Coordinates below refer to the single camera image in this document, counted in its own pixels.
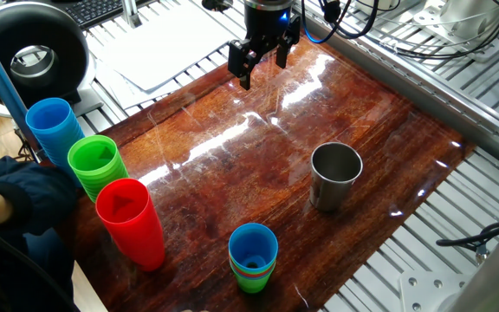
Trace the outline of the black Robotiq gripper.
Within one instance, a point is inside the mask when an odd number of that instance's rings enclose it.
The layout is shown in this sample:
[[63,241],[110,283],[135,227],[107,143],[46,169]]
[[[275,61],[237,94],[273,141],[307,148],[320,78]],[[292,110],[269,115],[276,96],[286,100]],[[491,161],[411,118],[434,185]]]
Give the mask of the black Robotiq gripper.
[[285,68],[288,53],[300,41],[301,17],[291,14],[291,3],[246,3],[244,22],[246,40],[229,42],[228,70],[240,81],[245,90],[250,89],[251,71],[261,60],[262,51],[278,44],[276,65]]

